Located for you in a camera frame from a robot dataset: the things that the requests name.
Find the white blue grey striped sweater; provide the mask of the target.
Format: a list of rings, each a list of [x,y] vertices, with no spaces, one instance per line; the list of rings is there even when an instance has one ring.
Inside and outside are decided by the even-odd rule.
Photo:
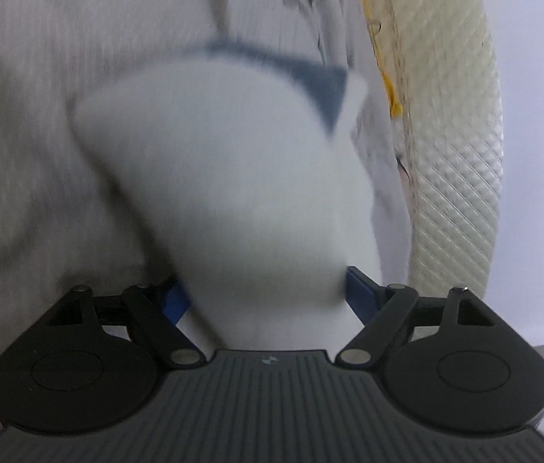
[[[360,330],[345,273],[381,274],[345,67],[214,43],[77,100],[76,137],[169,258],[208,349],[322,349]]]

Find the cream quilted headboard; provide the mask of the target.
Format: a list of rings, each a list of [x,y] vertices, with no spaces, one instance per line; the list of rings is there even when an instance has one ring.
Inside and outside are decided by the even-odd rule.
[[[409,281],[441,296],[485,293],[499,221],[503,118],[482,0],[369,0],[384,68],[404,108],[392,119],[409,181]]]

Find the yellow cloth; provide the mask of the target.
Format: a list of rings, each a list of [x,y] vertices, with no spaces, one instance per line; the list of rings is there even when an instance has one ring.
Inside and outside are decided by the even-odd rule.
[[[369,0],[360,0],[362,10],[365,17],[367,33],[371,44],[373,55],[375,56],[375,63],[378,66],[382,81],[386,91],[388,100],[389,116],[391,119],[401,118],[404,113],[404,108],[401,100],[398,98],[397,88],[395,88],[394,82],[386,72],[383,62],[381,48],[378,42],[378,35],[381,32],[382,24],[379,19],[375,18],[372,6]]]

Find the grey bed cover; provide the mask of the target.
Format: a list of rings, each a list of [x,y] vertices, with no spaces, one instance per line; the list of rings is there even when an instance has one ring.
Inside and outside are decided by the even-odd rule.
[[[357,148],[375,188],[382,277],[407,279],[410,218],[361,0],[0,0],[0,353],[70,286],[118,291],[167,271],[81,153],[69,108],[129,68],[218,40],[367,79]]]

